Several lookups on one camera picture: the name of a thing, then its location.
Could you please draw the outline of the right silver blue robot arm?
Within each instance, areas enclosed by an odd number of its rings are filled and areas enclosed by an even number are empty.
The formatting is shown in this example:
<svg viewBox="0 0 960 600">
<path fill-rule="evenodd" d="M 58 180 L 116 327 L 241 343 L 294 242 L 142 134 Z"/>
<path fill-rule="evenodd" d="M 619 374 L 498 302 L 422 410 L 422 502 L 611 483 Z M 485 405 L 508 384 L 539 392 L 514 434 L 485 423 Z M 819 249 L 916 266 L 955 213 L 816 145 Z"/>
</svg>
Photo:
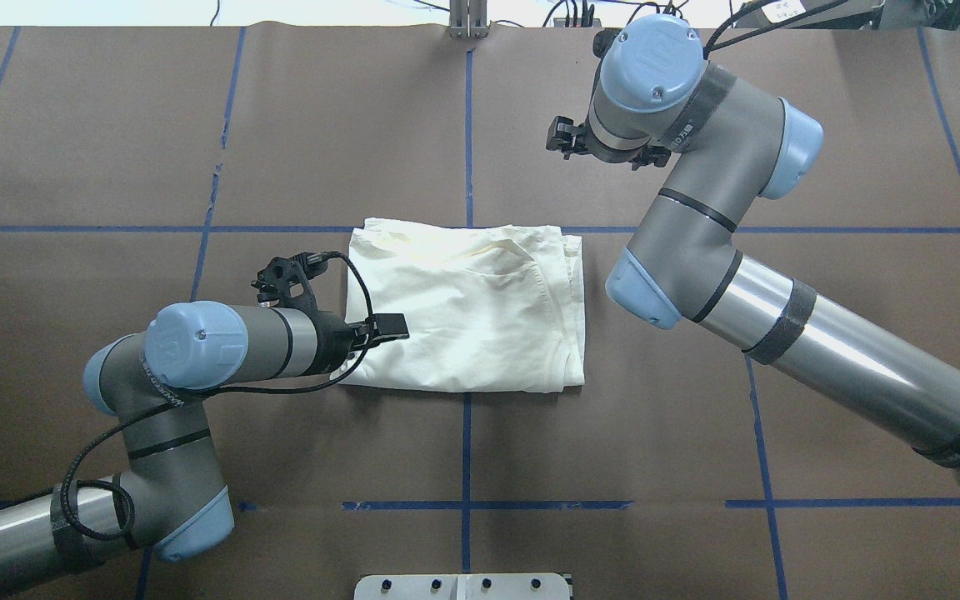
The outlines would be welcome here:
<svg viewBox="0 0 960 600">
<path fill-rule="evenodd" d="M 647 16 L 595 37 L 582 124 L 549 151 L 674 166 L 618 255 L 609 297 L 660 329 L 688 320 L 751 368 L 797 381 L 945 468 L 960 487 L 960 369 L 858 315 L 924 276 L 960 292 L 960 156 L 930 29 L 834 34 L 810 72 L 778 58 L 807 107 L 735 75 L 688 22 Z M 940 320 L 952 341 L 960 300 Z M 960 347 L 960 337 L 955 343 Z"/>
</svg>

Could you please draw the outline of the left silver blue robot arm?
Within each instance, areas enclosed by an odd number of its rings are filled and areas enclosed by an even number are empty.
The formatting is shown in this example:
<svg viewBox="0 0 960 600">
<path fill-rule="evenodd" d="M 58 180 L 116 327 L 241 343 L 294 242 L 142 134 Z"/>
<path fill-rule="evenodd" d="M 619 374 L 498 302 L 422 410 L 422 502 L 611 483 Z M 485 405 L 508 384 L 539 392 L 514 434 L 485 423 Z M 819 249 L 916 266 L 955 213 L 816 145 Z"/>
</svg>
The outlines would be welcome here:
<svg viewBox="0 0 960 600">
<path fill-rule="evenodd" d="M 129 468 L 0 510 L 0 597 L 152 549 L 178 562 L 235 525 L 203 400 L 243 383 L 324 375 L 368 344 L 408 337 L 399 312 L 344 322 L 334 312 L 182 302 L 148 330 L 92 356 L 84 390 L 118 420 Z"/>
</svg>

